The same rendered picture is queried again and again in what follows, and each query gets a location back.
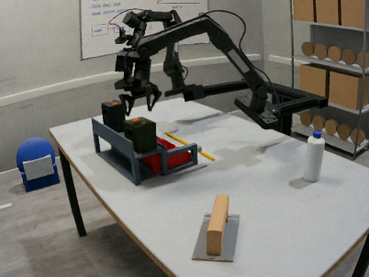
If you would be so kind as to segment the grey metal shelf rack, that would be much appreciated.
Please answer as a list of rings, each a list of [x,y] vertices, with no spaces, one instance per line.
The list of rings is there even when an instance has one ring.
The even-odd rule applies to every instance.
[[[169,174],[182,171],[198,164],[197,153],[202,151],[202,147],[199,145],[197,146],[196,143],[184,145],[173,150],[167,150],[166,146],[157,141],[157,149],[148,150],[138,154],[134,151],[133,142],[125,138],[124,132],[117,133],[113,129],[105,126],[92,117],[91,120],[95,144],[95,153],[97,153],[102,159],[104,159],[107,163],[109,163],[113,168],[124,175],[136,186],[140,185],[141,181],[150,179],[152,177],[158,175],[167,176]],[[109,143],[111,145],[111,149],[101,151],[99,137]],[[190,161],[173,166],[172,168],[168,169],[168,157],[189,150],[191,155]],[[139,159],[157,153],[160,153],[161,172],[152,174],[151,168],[139,161]]]

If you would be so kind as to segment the yellow bar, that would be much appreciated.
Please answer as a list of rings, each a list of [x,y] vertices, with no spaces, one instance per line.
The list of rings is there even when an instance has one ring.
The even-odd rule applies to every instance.
[[[166,134],[166,135],[168,135],[168,136],[170,136],[171,138],[176,139],[177,141],[179,141],[179,142],[183,143],[184,145],[188,145],[188,143],[187,143],[187,142],[185,142],[185,141],[183,141],[183,140],[179,139],[178,137],[176,137],[176,136],[172,135],[172,134],[171,134],[171,133],[169,133],[169,132],[165,132],[165,134]],[[210,155],[206,154],[204,151],[201,151],[201,152],[198,152],[198,153],[202,154],[203,156],[205,156],[205,157],[209,158],[209,159],[210,159],[210,160],[212,160],[212,161],[214,161],[214,160],[215,160],[215,158],[213,158],[212,156],[210,156]]]

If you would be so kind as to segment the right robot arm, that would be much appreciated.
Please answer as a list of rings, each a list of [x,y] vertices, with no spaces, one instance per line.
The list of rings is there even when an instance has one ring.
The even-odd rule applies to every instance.
[[[182,19],[179,17],[175,10],[166,12],[156,12],[149,10],[150,9],[145,9],[138,14],[130,11],[125,15],[122,22],[130,28],[134,28],[134,31],[135,29],[142,29],[143,31],[146,31],[148,22],[163,22],[162,24],[164,29],[173,27],[179,23],[183,23]],[[173,18],[174,21],[171,22]],[[125,35],[125,33],[122,33],[121,37],[115,39],[116,44],[123,44],[126,41],[127,35]],[[196,85],[195,83],[185,85],[184,77],[182,75],[182,73],[185,71],[179,59],[178,49],[179,41],[167,47],[166,56],[163,62],[163,71],[167,75],[167,77],[171,77],[173,89],[166,91],[165,93]]]

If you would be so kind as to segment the sanding float with wooden handle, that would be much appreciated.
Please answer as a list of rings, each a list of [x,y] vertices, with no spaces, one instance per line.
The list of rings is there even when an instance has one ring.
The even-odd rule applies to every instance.
[[[216,195],[212,213],[204,215],[192,260],[233,262],[240,215],[227,213],[228,205],[228,194]]]

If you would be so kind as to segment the white bottle with blue cap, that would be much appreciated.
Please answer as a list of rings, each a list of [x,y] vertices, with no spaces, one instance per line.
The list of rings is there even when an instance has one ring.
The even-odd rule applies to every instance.
[[[314,183],[320,178],[325,140],[320,131],[313,131],[313,137],[307,140],[307,156],[305,163],[304,180]]]

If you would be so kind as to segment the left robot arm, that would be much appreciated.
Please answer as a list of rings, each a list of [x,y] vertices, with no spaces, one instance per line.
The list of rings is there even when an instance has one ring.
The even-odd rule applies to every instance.
[[[150,56],[178,41],[207,33],[211,43],[227,56],[253,91],[252,97],[246,94],[236,97],[236,100],[266,126],[277,123],[278,119],[265,109],[267,101],[265,99],[268,99],[265,81],[258,71],[254,70],[232,39],[229,38],[228,33],[223,30],[224,28],[218,22],[209,15],[205,15],[164,30],[154,36],[140,39],[137,51],[130,52],[126,59],[126,68],[133,71],[133,63],[136,61],[134,71],[143,69],[145,72],[149,71],[151,73]]]

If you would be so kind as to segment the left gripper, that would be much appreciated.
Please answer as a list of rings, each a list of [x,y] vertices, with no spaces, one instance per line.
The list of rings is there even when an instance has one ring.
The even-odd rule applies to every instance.
[[[124,71],[124,76],[123,76],[123,79],[121,80],[127,80],[129,78],[129,74],[130,75],[132,74],[132,70]],[[119,95],[119,99],[124,107],[125,115],[126,116],[130,115],[132,107],[135,103],[135,99],[139,99],[145,96],[147,100],[148,111],[151,112],[156,102],[161,97],[162,92],[159,91],[159,88],[157,88],[158,87],[157,85],[150,82],[150,72],[149,71],[145,72],[143,69],[140,69],[139,71],[135,70],[134,76],[132,78],[134,79],[134,82],[132,82],[133,86],[130,86],[124,89],[124,91],[126,92],[130,91],[132,96],[128,94]],[[151,103],[151,95],[154,95],[152,103]],[[126,101],[129,102],[129,110],[127,110]]]

